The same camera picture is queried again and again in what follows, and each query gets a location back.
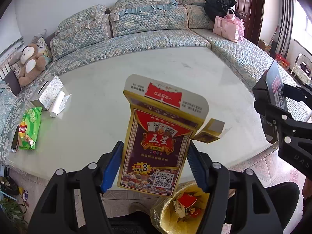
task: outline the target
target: green snack bag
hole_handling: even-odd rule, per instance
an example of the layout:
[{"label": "green snack bag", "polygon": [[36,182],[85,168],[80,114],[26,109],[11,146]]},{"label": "green snack bag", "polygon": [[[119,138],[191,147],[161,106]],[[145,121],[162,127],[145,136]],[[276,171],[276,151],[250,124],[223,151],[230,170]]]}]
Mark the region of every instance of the green snack bag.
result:
[{"label": "green snack bag", "polygon": [[24,113],[23,119],[18,128],[18,142],[20,149],[33,150],[35,148],[35,142],[40,127],[41,109],[42,107],[35,107],[26,110]]}]

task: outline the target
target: black jacket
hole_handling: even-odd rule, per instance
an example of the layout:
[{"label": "black jacket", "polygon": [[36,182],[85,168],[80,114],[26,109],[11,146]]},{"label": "black jacket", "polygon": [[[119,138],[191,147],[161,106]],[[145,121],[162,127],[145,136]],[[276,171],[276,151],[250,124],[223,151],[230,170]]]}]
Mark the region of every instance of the black jacket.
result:
[{"label": "black jacket", "polygon": [[[207,16],[214,22],[216,16],[222,18],[225,17],[227,15],[227,10],[231,9],[231,7],[233,7],[235,4],[235,0],[206,0],[205,12]],[[236,11],[234,11],[234,14],[236,17],[241,19],[240,15]]]}]

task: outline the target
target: curtain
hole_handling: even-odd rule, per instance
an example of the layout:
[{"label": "curtain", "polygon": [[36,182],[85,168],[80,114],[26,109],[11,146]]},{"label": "curtain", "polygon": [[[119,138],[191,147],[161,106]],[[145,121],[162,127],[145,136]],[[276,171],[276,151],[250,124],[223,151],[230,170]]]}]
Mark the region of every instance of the curtain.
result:
[{"label": "curtain", "polygon": [[282,0],[282,17],[276,53],[286,58],[294,21],[294,0]]}]

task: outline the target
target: yellow starburst price label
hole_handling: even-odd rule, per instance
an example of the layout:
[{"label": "yellow starburst price label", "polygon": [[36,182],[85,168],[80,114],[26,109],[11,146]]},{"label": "yellow starburst price label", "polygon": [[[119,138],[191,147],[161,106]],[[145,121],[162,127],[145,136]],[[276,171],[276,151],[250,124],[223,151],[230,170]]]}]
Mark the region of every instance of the yellow starburst price label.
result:
[{"label": "yellow starburst price label", "polygon": [[132,170],[141,174],[147,174],[148,172],[150,172],[151,169],[152,168],[149,164],[143,162],[141,163],[137,162],[132,166]]}]

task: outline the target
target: brown wooden door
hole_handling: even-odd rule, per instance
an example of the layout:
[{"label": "brown wooden door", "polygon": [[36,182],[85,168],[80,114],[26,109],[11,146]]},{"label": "brown wooden door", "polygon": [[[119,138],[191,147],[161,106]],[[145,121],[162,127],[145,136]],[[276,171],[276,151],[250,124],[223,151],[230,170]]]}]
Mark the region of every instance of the brown wooden door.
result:
[{"label": "brown wooden door", "polygon": [[264,0],[236,0],[235,10],[244,20],[244,37],[254,44],[258,44],[262,19]]}]

